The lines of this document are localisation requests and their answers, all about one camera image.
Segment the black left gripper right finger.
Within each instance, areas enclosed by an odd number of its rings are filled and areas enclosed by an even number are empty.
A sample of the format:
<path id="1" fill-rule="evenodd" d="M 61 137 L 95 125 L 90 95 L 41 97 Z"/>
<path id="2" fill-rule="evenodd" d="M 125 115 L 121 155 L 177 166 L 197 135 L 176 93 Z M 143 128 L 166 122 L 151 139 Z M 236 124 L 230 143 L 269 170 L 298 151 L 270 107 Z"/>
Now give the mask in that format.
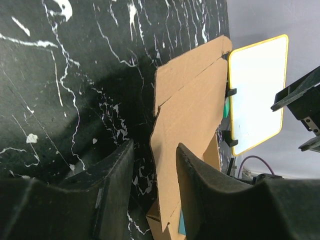
<path id="1" fill-rule="evenodd" d="M 320 182 L 267 178 L 250 185 L 176 149 L 176 170 L 188 240 L 317 240 Z"/>

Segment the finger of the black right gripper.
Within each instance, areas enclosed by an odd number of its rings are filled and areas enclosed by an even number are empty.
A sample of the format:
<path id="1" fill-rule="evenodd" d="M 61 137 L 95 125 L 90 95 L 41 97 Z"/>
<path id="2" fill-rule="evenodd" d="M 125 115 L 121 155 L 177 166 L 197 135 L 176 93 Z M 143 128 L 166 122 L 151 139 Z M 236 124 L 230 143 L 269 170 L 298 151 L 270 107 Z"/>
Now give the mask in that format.
<path id="1" fill-rule="evenodd" d="M 279 91 L 272 111 L 287 107 L 293 116 L 316 136 L 320 134 L 320 68 L 316 67 Z"/>
<path id="2" fill-rule="evenodd" d="M 316 136 L 314 138 L 311 138 L 304 144 L 298 147 L 302 152 L 305 151 L 313 151 L 313 152 L 320 152 L 320 137 Z"/>

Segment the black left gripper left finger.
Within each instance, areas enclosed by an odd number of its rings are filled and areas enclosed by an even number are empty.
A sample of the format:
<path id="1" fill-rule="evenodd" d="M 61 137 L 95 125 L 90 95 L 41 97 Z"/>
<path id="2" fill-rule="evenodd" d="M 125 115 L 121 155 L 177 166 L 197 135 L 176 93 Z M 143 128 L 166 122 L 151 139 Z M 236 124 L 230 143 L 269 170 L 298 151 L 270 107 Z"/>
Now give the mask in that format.
<path id="1" fill-rule="evenodd" d="M 3 240 L 122 240 L 134 166 L 134 142 L 58 185 L 0 181 Z"/>

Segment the blue slotted plastic block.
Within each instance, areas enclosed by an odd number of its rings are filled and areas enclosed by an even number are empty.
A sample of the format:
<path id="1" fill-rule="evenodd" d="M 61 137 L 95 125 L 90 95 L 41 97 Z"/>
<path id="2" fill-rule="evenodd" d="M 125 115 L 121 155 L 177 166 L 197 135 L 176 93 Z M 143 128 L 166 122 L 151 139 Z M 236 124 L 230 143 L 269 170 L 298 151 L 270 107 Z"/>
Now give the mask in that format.
<path id="1" fill-rule="evenodd" d="M 184 215 L 182 210 L 180 211 L 178 233 L 186 236 L 185 221 L 184 221 Z"/>

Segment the cardboard box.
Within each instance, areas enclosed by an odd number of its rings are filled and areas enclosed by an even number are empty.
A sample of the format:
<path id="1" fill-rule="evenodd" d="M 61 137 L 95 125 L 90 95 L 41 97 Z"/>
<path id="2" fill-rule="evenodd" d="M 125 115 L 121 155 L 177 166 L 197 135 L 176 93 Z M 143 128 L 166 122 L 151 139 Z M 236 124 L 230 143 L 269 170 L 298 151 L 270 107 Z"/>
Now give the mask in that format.
<path id="1" fill-rule="evenodd" d="M 156 240 L 183 240 L 179 233 L 181 198 L 176 149 L 187 146 L 198 158 L 219 168 L 216 130 L 223 118 L 228 62 L 232 50 L 219 36 L 160 66 L 155 73 L 155 124 L 150 147 L 155 163 L 157 199 L 146 214 Z"/>

